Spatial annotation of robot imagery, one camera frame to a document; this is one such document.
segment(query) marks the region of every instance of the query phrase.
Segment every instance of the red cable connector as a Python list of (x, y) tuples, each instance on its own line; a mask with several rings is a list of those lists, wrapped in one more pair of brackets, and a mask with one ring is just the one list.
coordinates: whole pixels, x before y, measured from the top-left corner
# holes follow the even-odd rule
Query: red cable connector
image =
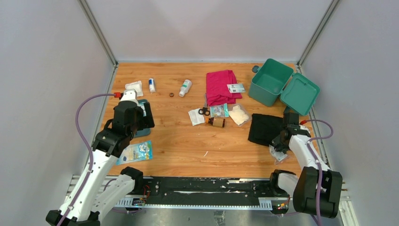
[(115, 97), (116, 98), (121, 98), (122, 97), (122, 94), (120, 93), (120, 92), (116, 92), (116, 93), (114, 93), (115, 94)]

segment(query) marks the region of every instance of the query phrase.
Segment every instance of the blue snack package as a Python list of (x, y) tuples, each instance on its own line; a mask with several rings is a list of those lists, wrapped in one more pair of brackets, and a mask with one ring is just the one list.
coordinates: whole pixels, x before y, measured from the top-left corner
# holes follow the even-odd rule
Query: blue snack package
[(152, 159), (152, 144), (150, 140), (127, 146), (116, 161), (116, 165), (148, 159)]
[(229, 117), (229, 110), (227, 109), (227, 104), (216, 105), (210, 107), (211, 117)]

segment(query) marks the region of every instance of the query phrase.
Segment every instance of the table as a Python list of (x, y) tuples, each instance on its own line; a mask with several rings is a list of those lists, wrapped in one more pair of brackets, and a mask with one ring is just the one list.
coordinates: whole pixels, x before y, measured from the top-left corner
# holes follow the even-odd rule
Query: table
[[(248, 141), (250, 122), (238, 127), (231, 118), (226, 118), (226, 127), (217, 128), (207, 124), (192, 126), (188, 111), (204, 104), (206, 74), (221, 70), (233, 70), (238, 83), (249, 90), (254, 76), (253, 63), (121, 63), (116, 72), (112, 92), (123, 92), (125, 84), (141, 80), (144, 96), (151, 104), (155, 128), (146, 137), (134, 138), (130, 143), (152, 141), (153, 159), (113, 166), (109, 175), (119, 175), (126, 166), (141, 170), (145, 176), (190, 176), (190, 177), (237, 177), (268, 178), (275, 169), (289, 170), (298, 176), (299, 164), (292, 152), (289, 159), (275, 165), (269, 148)], [(153, 77), (156, 93), (150, 93), (148, 79)], [(185, 79), (192, 81), (190, 91), (179, 97)], [(110, 98), (103, 118), (113, 117), (117, 98)], [(243, 93), (237, 99), (250, 113), (269, 114), (282, 117), (285, 105), (280, 101), (273, 107), (250, 98)]]

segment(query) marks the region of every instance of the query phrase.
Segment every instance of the white backdrop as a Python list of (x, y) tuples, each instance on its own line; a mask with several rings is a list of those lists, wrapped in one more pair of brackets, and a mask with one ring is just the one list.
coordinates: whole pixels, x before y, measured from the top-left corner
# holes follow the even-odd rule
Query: white backdrop
[(299, 60), (331, 0), (88, 0), (118, 61)]
[(341, 1), (303, 66), (361, 226), (399, 225), (398, 11), (392, 0)]
[[(113, 66), (76, 0), (13, 0), (0, 1), (0, 68), (0, 225), (45, 226), (87, 160), (76, 109)], [(90, 141), (102, 103), (81, 112)]]

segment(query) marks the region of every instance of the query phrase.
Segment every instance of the green lid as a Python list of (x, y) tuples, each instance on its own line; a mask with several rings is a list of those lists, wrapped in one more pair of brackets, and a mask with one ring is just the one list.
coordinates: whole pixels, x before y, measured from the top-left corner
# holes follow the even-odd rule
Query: green lid
[(319, 95), (320, 88), (300, 73), (295, 73), (281, 93), (280, 99), (300, 115), (307, 115)]

